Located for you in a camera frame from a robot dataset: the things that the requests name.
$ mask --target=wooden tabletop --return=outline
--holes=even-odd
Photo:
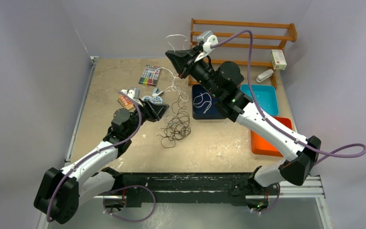
[[[167,59],[99,59],[85,107],[83,109],[79,130],[76,136],[71,161],[75,162],[94,149],[107,133],[114,111],[121,108],[117,102],[121,89],[138,87],[141,97],[150,95],[152,86],[138,84],[145,65],[166,67],[175,73],[172,64]],[[262,67],[252,67],[252,83],[256,83],[258,74],[267,70]],[[246,77],[245,66],[241,66],[242,75]],[[279,116],[294,120],[288,99],[285,94],[281,75],[277,74],[277,100]],[[172,84],[172,76],[162,70],[157,87],[166,89]],[[261,84],[271,85],[270,80]],[[187,79],[175,81],[175,85],[189,96],[187,112],[192,114],[191,87]],[[165,92],[163,103],[171,105],[178,98],[177,92]],[[191,134],[182,141],[176,142],[174,148],[163,148],[161,128],[166,122],[146,122],[128,150],[110,166],[120,172],[251,172],[257,166],[272,164],[281,157],[255,155],[250,150],[250,131],[229,119],[224,120],[195,120],[190,119]]]

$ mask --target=navy blue bin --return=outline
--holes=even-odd
[[[193,107],[193,118],[194,119],[226,119],[224,118],[215,107],[214,103],[218,102],[218,98],[212,98],[211,99],[211,107],[208,109],[208,111],[203,114],[205,109],[208,106],[208,103],[204,104],[202,107],[195,107],[194,106],[194,98],[201,95],[201,93],[207,93],[207,91],[199,84],[192,86],[192,107]],[[200,102],[201,98],[196,99],[196,103]],[[207,95],[203,95],[203,103],[204,101],[210,101],[210,97]]]

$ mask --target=tangled wire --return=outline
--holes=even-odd
[[[187,137],[191,132],[190,128],[190,116],[187,111],[187,106],[180,105],[180,101],[182,101],[181,97],[177,99],[176,102],[174,102],[171,105],[172,113],[165,116],[165,122],[166,127],[162,128],[164,135],[157,135],[162,137],[161,139],[161,145],[163,148],[173,148],[176,146],[176,140],[180,141],[183,140],[185,137]],[[173,109],[173,105],[177,104],[179,107],[179,110],[175,113]],[[170,142],[173,142],[173,146],[165,146],[163,144],[164,139],[168,139]]]

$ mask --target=light blue tray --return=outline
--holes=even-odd
[[[273,86],[267,85],[252,85],[253,93],[256,95],[260,107],[271,116],[278,115],[277,96],[275,95],[275,89]],[[250,95],[249,85],[242,84],[241,91]]]

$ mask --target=wooden rack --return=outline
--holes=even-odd
[[[263,40],[277,40],[280,41],[279,45],[258,45],[254,44],[254,49],[281,49],[284,52],[285,44],[287,41],[295,42],[297,39],[297,32],[293,23],[291,24],[274,24],[274,23],[258,23],[258,22],[238,22],[238,21],[211,21],[211,20],[195,20],[192,18],[192,25],[190,31],[190,45],[191,48],[197,45],[197,42],[193,40],[194,36],[198,36],[202,33],[202,31],[194,31],[194,25],[224,25],[224,26],[242,26],[242,27],[260,27],[260,28],[272,28],[272,29],[287,29],[285,35],[276,36],[276,35],[259,35],[253,34],[253,39],[263,39]],[[214,35],[217,37],[230,37],[234,35],[234,33],[228,32],[215,32]],[[241,34],[238,38],[248,38],[250,39],[249,34]],[[237,44],[237,43],[226,43],[221,45],[222,47],[230,47],[230,48],[246,48],[249,49],[249,44]],[[222,64],[227,60],[212,60],[212,63]],[[247,65],[247,61],[232,61],[237,63],[238,65]],[[258,62],[252,61],[250,63],[252,66],[262,66],[273,69],[273,64],[271,62]],[[270,77],[272,86],[277,88],[277,81],[275,78],[275,71],[273,75]],[[189,85],[198,84],[198,82],[189,76]]]

